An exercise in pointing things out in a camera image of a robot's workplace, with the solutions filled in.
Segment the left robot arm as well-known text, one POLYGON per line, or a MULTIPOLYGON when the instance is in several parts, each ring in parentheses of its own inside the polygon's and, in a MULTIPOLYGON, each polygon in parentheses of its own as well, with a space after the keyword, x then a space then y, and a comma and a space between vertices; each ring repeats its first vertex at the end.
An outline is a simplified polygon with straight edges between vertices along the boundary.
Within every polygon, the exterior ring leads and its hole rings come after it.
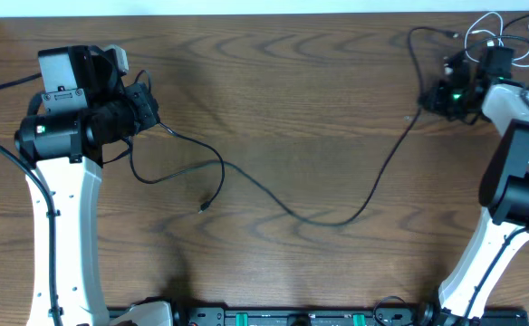
POLYGON ((102 148, 159 123, 148 85, 126 86, 126 52, 75 45, 42 50, 44 89, 14 135, 34 210, 30 325, 171 325, 170 303, 147 299, 111 312, 101 289, 97 205, 102 148))

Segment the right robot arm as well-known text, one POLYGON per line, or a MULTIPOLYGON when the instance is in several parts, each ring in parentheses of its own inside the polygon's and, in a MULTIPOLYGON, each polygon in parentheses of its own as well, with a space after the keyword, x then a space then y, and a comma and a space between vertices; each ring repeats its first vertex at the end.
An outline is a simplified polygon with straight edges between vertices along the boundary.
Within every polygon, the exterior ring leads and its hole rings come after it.
POLYGON ((491 46, 472 70, 459 52, 445 61, 446 79, 420 100, 450 120, 484 118, 501 140, 479 186, 476 230, 419 325, 480 324, 498 280, 529 242, 529 87, 513 81, 513 59, 513 49, 491 46))

